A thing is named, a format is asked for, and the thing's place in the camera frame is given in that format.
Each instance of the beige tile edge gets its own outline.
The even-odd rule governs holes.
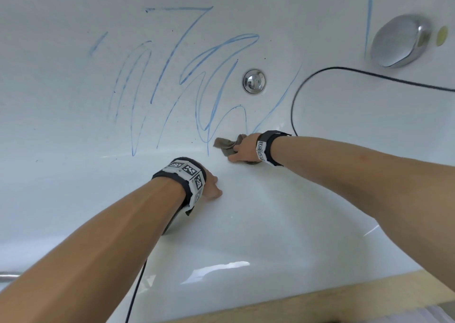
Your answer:
[[[455,300],[455,293],[421,270],[356,285],[182,318],[172,323],[353,322]]]

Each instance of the person's left hand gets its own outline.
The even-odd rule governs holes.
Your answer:
[[[218,177],[215,177],[212,172],[207,170],[205,167],[204,169],[207,175],[207,180],[205,181],[202,195],[210,199],[219,198],[223,192],[217,187]]]

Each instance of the hand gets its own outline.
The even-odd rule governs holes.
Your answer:
[[[219,198],[223,192],[217,187],[218,177],[215,177],[209,170],[204,167],[205,173],[207,175],[207,180],[205,181],[204,191],[202,196],[207,198],[215,199]]]
[[[261,134],[251,134],[243,139],[242,143],[234,146],[236,154],[230,155],[227,159],[231,162],[237,161],[253,161],[259,162],[258,154],[256,153],[256,143]]]

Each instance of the blue drawing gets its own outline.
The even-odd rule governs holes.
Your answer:
[[[96,49],[98,48],[98,46],[101,44],[101,41],[104,40],[104,38],[107,36],[107,33],[104,33],[102,36],[100,36],[98,38],[98,40],[95,41],[95,43],[93,44],[92,47],[90,47],[90,49],[88,50],[88,55],[93,55],[94,52],[96,51]]]
[[[162,10],[162,11],[195,10],[195,11],[201,11],[202,12],[197,17],[197,19],[184,32],[184,34],[181,36],[179,41],[175,44],[175,46],[172,49],[169,57],[167,58],[166,63],[165,63],[165,65],[164,65],[164,67],[163,67],[163,69],[161,71],[161,74],[160,74],[160,76],[159,76],[159,78],[158,78],[158,80],[156,82],[155,88],[151,92],[151,99],[150,99],[150,103],[151,104],[153,104],[153,101],[154,101],[153,99],[154,99],[155,94],[156,94],[156,92],[158,90],[158,87],[159,87],[159,85],[161,83],[162,77],[163,77],[164,73],[166,72],[166,69],[167,69],[170,61],[172,60],[172,57],[174,56],[176,50],[179,48],[179,45],[183,42],[185,37],[188,35],[190,30],[197,24],[197,22],[204,15],[206,15],[212,8],[213,7],[210,7],[210,8],[179,7],[179,8],[147,8],[147,9],[145,9],[145,11],[147,13],[151,12],[151,11],[157,11],[157,10]],[[164,129],[166,127],[166,124],[167,124],[167,122],[168,122],[168,120],[169,120],[169,118],[170,118],[175,106],[179,102],[180,98],[185,93],[187,93],[190,90],[190,88],[193,88],[191,91],[193,91],[193,90],[196,91],[196,101],[195,101],[195,105],[194,105],[195,106],[194,117],[195,117],[195,122],[196,122],[196,129],[197,129],[197,132],[198,132],[199,137],[202,140],[202,142],[206,143],[206,145],[207,145],[207,154],[209,154],[209,143],[213,139],[213,136],[215,135],[216,131],[218,130],[218,127],[220,126],[220,124],[223,122],[224,118],[229,113],[231,113],[232,111],[234,111],[234,110],[236,110],[238,108],[240,108],[243,111],[244,120],[245,120],[245,133],[248,133],[247,111],[246,111],[245,107],[243,107],[241,104],[238,104],[238,105],[236,105],[234,107],[231,107],[228,111],[226,111],[216,125],[213,125],[213,123],[214,123],[215,117],[217,116],[219,103],[220,103],[221,98],[223,96],[223,91],[224,91],[226,82],[230,78],[233,70],[235,69],[235,67],[236,67],[236,65],[238,63],[238,59],[235,59],[234,57],[236,55],[238,55],[241,51],[246,50],[250,46],[254,45],[258,40],[259,40],[259,35],[258,34],[254,34],[254,33],[241,34],[241,35],[238,35],[236,37],[232,37],[232,38],[220,43],[219,45],[211,47],[211,48],[205,50],[204,52],[198,54],[196,57],[194,57],[184,67],[184,69],[182,70],[182,72],[179,75],[179,79],[178,79],[179,85],[185,84],[187,81],[189,81],[192,78],[193,75],[195,75],[195,77],[192,78],[192,80],[186,85],[185,89],[178,96],[178,98],[174,102],[173,106],[171,107],[171,109],[170,109],[170,111],[169,111],[169,113],[168,113],[168,115],[166,117],[166,120],[165,120],[164,124],[162,125],[162,130],[161,130],[161,133],[160,133],[157,145],[156,145],[157,148],[158,148],[158,146],[160,144],[161,137],[163,135]],[[117,75],[117,78],[116,78],[116,81],[115,81],[115,85],[114,85],[114,89],[113,89],[112,94],[111,94],[111,99],[109,101],[108,117],[109,117],[109,113],[111,111],[113,98],[114,98],[114,96],[118,95],[117,109],[116,109],[115,118],[114,118],[114,122],[116,122],[117,118],[118,118],[118,115],[119,115],[119,110],[120,110],[120,106],[121,106],[121,103],[122,103],[122,98],[123,98],[124,92],[125,92],[127,86],[130,84],[130,82],[129,82],[130,81],[130,77],[132,76],[132,74],[134,72],[136,72],[136,70],[140,70],[141,69],[141,75],[140,75],[140,78],[139,78],[138,82],[136,83],[136,87],[135,87],[136,89],[135,89],[135,94],[134,94],[134,99],[133,99],[133,102],[132,102],[132,109],[131,109],[130,135],[131,135],[131,153],[132,153],[132,156],[134,156],[136,154],[136,152],[137,152],[137,147],[138,147],[138,144],[139,144],[139,138],[140,138],[140,135],[141,135],[142,128],[144,126],[145,120],[147,118],[147,114],[145,115],[145,117],[143,119],[140,118],[140,120],[141,120],[140,126],[139,125],[135,126],[133,124],[133,120],[134,120],[133,117],[134,117],[134,113],[135,113],[135,104],[136,104],[137,94],[138,94],[138,91],[139,91],[139,87],[141,85],[142,78],[143,78],[144,73],[145,73],[145,71],[146,71],[146,69],[147,69],[147,67],[148,67],[148,65],[150,63],[151,55],[152,55],[151,50],[147,47],[147,44],[149,44],[149,43],[151,43],[151,40],[147,40],[147,41],[143,42],[142,44],[140,44],[137,47],[135,47],[127,55],[127,57],[125,58],[125,60],[122,63],[122,67],[121,67],[121,69],[120,69],[120,71],[119,71],[119,73]],[[236,43],[239,44],[241,47],[240,48],[238,48],[238,47],[233,48],[232,49],[232,53],[229,54],[226,58],[222,59],[218,66],[213,66],[214,68],[210,69],[211,73],[208,73],[208,70],[203,70],[200,73],[196,73],[196,71],[199,68],[202,69],[201,68],[202,64],[204,64],[204,62],[206,62],[211,56],[213,56],[215,53],[217,53],[219,49],[222,49],[222,48],[229,49]],[[202,102],[204,101],[204,99],[208,97],[208,94],[207,94],[208,86],[211,83],[213,77],[217,73],[219,73],[219,71],[222,70],[226,65],[227,65],[227,67],[226,67],[227,73],[226,73],[226,76],[224,78],[223,83],[221,84],[221,86],[218,89],[218,92],[216,93],[216,96],[214,97],[215,100],[213,102],[213,106],[212,106],[212,111],[210,113],[210,117],[209,117],[209,119],[208,119],[208,121],[206,123],[203,123],[202,120],[201,120],[201,106],[202,106]],[[290,89],[290,86],[293,84],[293,82],[296,79],[298,73],[300,72],[301,67],[302,66],[300,66],[299,70],[297,71],[296,75],[294,76],[293,80],[291,81],[291,83],[289,84],[287,89],[284,91],[284,93],[281,96],[281,98],[279,99],[279,101],[269,111],[269,113],[261,120],[261,122],[254,128],[254,130],[253,130],[254,132],[259,129],[259,127],[262,125],[262,123],[266,119],[268,119],[270,117],[270,115],[275,111],[275,109],[282,103],[282,101],[284,100],[284,98],[286,97],[286,95],[287,95],[287,93],[288,93],[288,91]],[[133,137],[133,131],[134,130],[138,131],[136,139],[134,139],[134,137]]]
[[[365,49],[364,49],[364,59],[367,57],[367,45],[369,37],[369,28],[371,24],[371,13],[373,11],[373,0],[368,0],[368,10],[367,10],[367,29],[365,32]]]

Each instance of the wristband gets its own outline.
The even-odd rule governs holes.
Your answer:
[[[152,179],[157,177],[171,178],[181,184],[185,190],[185,199],[164,229],[164,234],[180,211],[185,211],[188,216],[191,214],[194,205],[202,196],[207,174],[202,165],[197,161],[181,157],[174,159],[161,171],[156,172]]]
[[[256,142],[256,153],[258,154],[258,158],[261,161],[264,161],[265,163],[272,166],[282,166],[273,160],[272,155],[270,154],[270,147],[272,146],[272,142],[281,136],[291,135],[278,130],[269,130],[259,135],[258,142]]]

